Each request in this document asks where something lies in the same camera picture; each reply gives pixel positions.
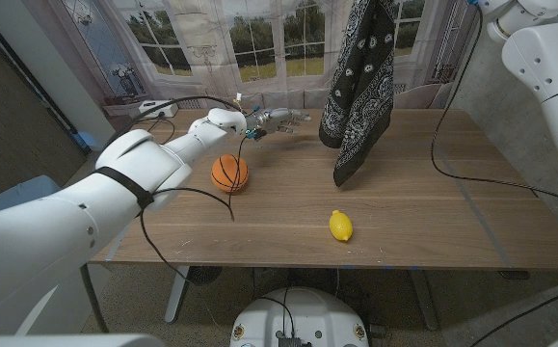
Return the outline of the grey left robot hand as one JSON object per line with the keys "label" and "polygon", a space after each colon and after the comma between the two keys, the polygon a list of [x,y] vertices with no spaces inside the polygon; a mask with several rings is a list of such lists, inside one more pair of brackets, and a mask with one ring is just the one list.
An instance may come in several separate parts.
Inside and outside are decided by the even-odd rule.
{"label": "grey left robot hand", "polygon": [[256,141],[272,133],[297,134],[296,127],[311,121],[311,116],[301,110],[289,108],[263,109],[253,111],[245,117],[246,136]]}

